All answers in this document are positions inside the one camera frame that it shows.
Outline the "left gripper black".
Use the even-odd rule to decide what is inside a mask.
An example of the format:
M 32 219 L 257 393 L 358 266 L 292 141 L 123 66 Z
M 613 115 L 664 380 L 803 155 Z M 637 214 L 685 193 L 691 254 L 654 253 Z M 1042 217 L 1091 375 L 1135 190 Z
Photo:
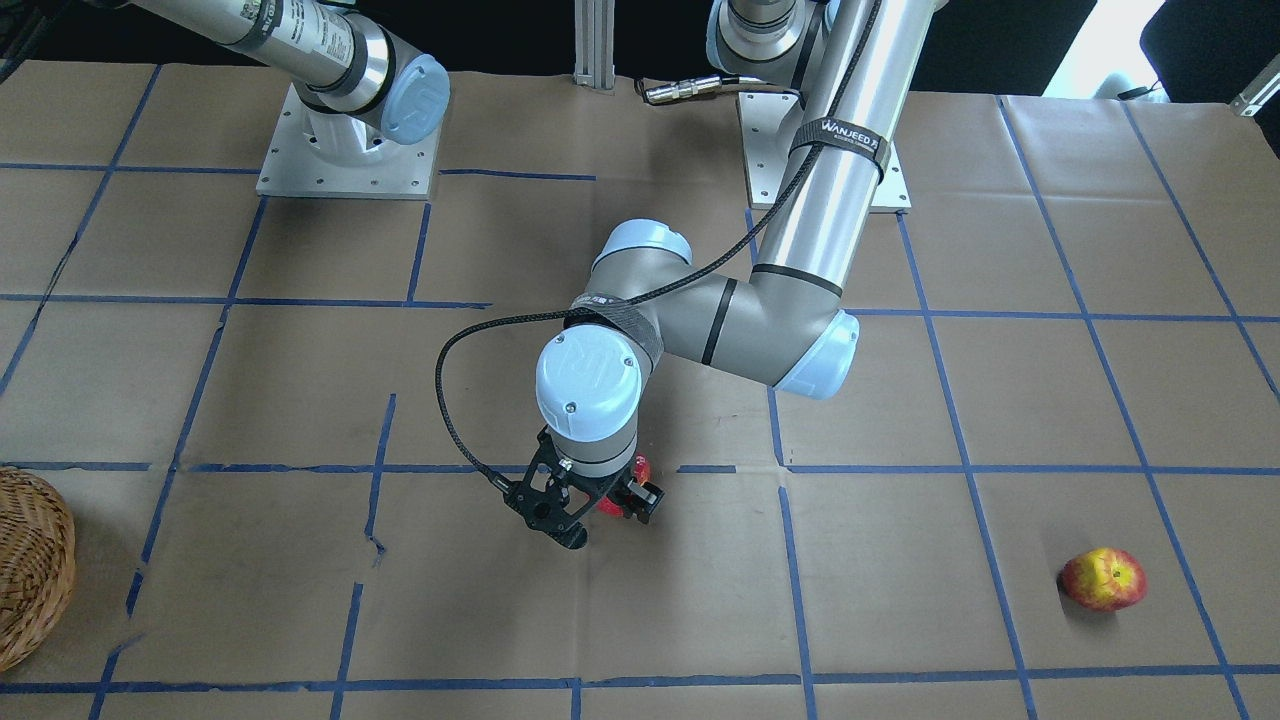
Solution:
M 550 537 L 567 550 L 588 543 L 582 519 L 607 497 L 617 496 L 622 516 L 648 525 L 666 492 L 652 482 L 632 480 L 634 461 L 605 477 L 585 477 L 561 457 L 550 430 L 538 434 L 538 451 L 521 480 L 504 491 L 504 503 L 532 530 Z

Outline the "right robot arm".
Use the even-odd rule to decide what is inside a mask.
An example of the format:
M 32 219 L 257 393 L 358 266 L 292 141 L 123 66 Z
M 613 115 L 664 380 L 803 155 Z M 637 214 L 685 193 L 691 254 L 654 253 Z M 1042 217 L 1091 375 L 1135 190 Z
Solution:
M 389 141 L 435 132 L 451 78 L 431 55 L 371 18 L 320 1 L 140 1 L 146 12 L 285 72 L 328 111 Z

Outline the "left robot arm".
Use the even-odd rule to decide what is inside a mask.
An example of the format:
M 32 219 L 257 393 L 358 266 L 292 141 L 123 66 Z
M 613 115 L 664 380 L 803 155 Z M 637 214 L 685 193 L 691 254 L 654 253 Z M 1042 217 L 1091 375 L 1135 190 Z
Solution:
M 637 410 L 666 355 L 809 398 L 842 386 L 858 322 L 840 301 L 937 1 L 718 1 L 707 54 L 795 92 L 767 131 L 782 176 L 765 215 L 703 268 L 667 224 L 618 224 L 540 352 L 544 419 L 506 505 L 576 550 L 609 501 L 646 521 L 662 492 L 637 469 Z M 549 473 L 535 487 L 532 471 Z

